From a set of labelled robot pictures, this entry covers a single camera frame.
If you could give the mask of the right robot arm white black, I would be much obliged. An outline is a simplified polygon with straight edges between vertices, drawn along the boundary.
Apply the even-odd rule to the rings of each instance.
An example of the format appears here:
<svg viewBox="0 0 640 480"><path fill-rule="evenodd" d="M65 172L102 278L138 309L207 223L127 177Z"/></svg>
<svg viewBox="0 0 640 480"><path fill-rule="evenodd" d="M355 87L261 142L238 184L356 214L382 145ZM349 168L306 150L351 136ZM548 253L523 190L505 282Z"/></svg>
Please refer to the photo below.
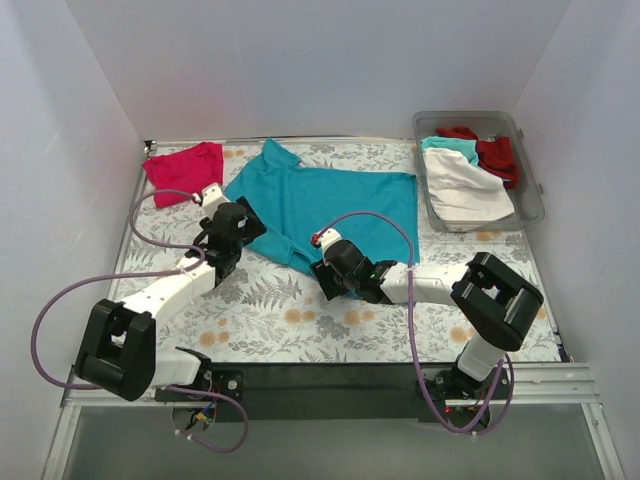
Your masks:
<svg viewBox="0 0 640 480"><path fill-rule="evenodd" d="M330 230L311 240L322 257L311 266L325 297L353 294L371 304L456 306L475 329L443 378L441 391L475 397L494 366L518 351L544 303L529 281L496 256L480 252L465 264L410 267L394 260L372 263L351 241Z"/></svg>

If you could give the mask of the teal blue t shirt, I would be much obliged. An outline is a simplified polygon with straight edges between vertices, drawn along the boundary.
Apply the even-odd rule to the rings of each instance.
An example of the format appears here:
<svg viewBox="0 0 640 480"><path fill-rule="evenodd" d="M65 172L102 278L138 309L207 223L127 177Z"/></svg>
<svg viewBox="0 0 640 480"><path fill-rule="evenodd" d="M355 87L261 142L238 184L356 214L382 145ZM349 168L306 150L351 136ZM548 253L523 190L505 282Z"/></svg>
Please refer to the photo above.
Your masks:
<svg viewBox="0 0 640 480"><path fill-rule="evenodd" d="M398 229L419 254L417 181L407 173L304 167L300 157L269 139L228 184L225 195L246 198L267 227L249 248L304 274L321 258L311 245L312 235L353 211L377 212L394 222L361 215L337 225L342 237L372 261L408 260L407 241Z"/></svg>

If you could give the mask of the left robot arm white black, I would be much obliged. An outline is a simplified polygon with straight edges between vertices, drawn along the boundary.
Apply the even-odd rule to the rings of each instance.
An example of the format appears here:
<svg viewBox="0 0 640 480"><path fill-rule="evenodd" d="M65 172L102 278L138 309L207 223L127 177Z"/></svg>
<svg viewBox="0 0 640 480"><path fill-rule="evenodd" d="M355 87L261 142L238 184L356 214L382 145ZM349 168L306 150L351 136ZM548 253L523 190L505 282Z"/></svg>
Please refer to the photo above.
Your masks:
<svg viewBox="0 0 640 480"><path fill-rule="evenodd" d="M156 334L197 298L229 275L243 248L266 232L248 200L225 198L206 207L201 232L176 265L119 301L94 305L74 365L75 375L124 400L139 399L149 388L176 386L193 400L213 387L211 360L185 347L158 349Z"/></svg>

